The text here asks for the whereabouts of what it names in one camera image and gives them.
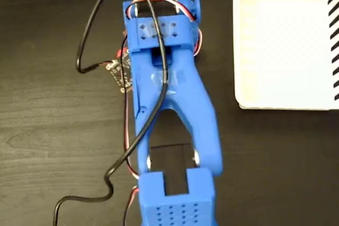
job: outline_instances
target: tabletop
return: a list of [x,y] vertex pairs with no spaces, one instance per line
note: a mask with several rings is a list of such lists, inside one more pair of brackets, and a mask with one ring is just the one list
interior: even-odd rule
[[[103,174],[123,151],[123,97],[115,81],[104,68],[75,70],[95,1],[0,0],[2,226],[51,225],[62,196],[104,194]],[[85,65],[111,59],[120,47],[122,1],[105,1]],[[219,225],[338,225],[339,115],[241,110],[234,97],[232,0],[201,5],[204,41],[196,66],[216,109],[225,164],[215,179]],[[151,139],[190,136],[165,112]],[[65,203],[60,225],[122,225],[136,181],[126,167],[111,179],[112,199]],[[137,202],[128,225],[140,225]]]

